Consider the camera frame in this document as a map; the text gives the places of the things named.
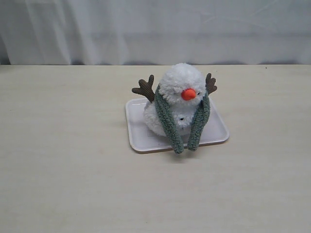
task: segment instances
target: reindeer antler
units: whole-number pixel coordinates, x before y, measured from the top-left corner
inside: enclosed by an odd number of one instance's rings
[[[207,74],[206,79],[205,79],[205,83],[206,83],[206,90],[207,90],[209,95],[212,92],[217,90],[217,86],[215,86],[216,79],[212,78],[212,74],[211,73]]]
[[[155,94],[152,90],[152,85],[154,84],[155,77],[153,75],[150,75],[148,82],[141,79],[139,80],[139,88],[134,87],[132,88],[132,92],[135,94],[142,95],[146,97],[150,102],[153,102],[155,99]]]

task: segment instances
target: green scarf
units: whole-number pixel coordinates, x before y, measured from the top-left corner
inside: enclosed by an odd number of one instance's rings
[[[176,128],[171,108],[163,96],[159,93],[159,85],[155,91],[155,109],[165,135],[168,137],[170,144],[175,153],[181,154],[184,151],[184,143]],[[208,93],[206,92],[203,100],[200,102],[196,110],[192,123],[191,133],[188,140],[188,149],[191,151],[197,150],[199,147],[201,134],[204,126],[206,125],[210,114],[210,105]]]

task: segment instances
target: snowman plush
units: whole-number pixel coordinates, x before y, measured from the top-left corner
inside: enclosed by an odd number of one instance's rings
[[[140,88],[132,92],[145,96],[149,101],[144,110],[144,122],[155,134],[169,139],[175,153],[184,151],[181,138],[189,135],[188,149],[197,150],[209,114],[209,94],[217,90],[216,79],[209,73],[206,78],[189,64],[172,66],[152,90],[154,76],[148,82],[139,80]]]

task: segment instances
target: white curtain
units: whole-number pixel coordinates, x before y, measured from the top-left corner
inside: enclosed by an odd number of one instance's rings
[[[311,1],[0,0],[0,60],[311,64]]]

